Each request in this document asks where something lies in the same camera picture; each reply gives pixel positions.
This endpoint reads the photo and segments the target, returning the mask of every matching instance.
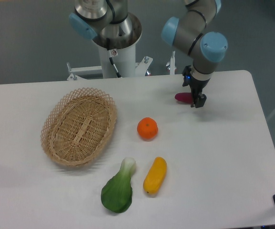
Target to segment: blue joint cap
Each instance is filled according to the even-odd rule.
[[[217,6],[217,13],[216,13],[216,14],[218,14],[218,12],[219,12],[220,9],[221,9],[221,0],[215,0],[215,4],[216,4],[216,6]]]
[[[70,24],[74,30],[83,38],[92,40],[97,36],[95,30],[76,14],[71,13],[69,16]]]
[[[179,24],[179,19],[176,17],[170,18],[163,27],[161,38],[168,45],[172,46],[177,25]]]
[[[220,62],[227,50],[227,39],[218,32],[209,32],[201,39],[201,52],[211,62]]]

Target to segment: cable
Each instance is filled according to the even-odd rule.
[[[122,76],[120,75],[120,73],[117,70],[116,65],[114,64],[113,58],[109,57],[109,60],[110,60],[111,65],[113,65],[114,70],[116,71],[117,78],[122,78]]]
[[[110,44],[111,44],[111,40],[110,40],[110,38],[107,38],[107,51],[109,51],[111,49]],[[113,58],[109,57],[109,60],[110,60],[111,65],[113,66],[114,70],[116,71],[117,78],[122,78],[122,76],[118,72],[118,69],[113,61]]]

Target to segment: red object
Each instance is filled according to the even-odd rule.
[[[193,96],[190,92],[178,93],[178,94],[175,95],[175,99],[177,101],[180,101],[180,102],[186,103],[186,104],[193,104],[194,103]]]

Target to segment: toy vegetable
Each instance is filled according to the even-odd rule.
[[[166,161],[162,157],[157,157],[143,182],[143,189],[149,194],[156,194],[165,179],[166,172]]]
[[[131,176],[136,168],[136,162],[126,157],[118,173],[113,176],[101,191],[101,202],[108,210],[116,213],[125,212],[132,203]]]

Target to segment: gray floor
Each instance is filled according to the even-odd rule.
[[[69,25],[73,2],[0,1],[0,84],[66,80],[66,62],[72,67],[100,65],[96,48]],[[148,55],[154,58],[152,74],[167,74],[165,64],[173,49],[160,34],[170,17],[186,12],[182,0],[129,0],[129,11],[143,27],[137,61]],[[229,42],[217,70],[248,70],[268,116],[275,107],[275,0],[223,0],[219,15],[206,30],[221,32]],[[179,73],[191,63],[176,52]],[[244,82],[238,87],[244,93]],[[275,144],[275,120],[269,127]]]

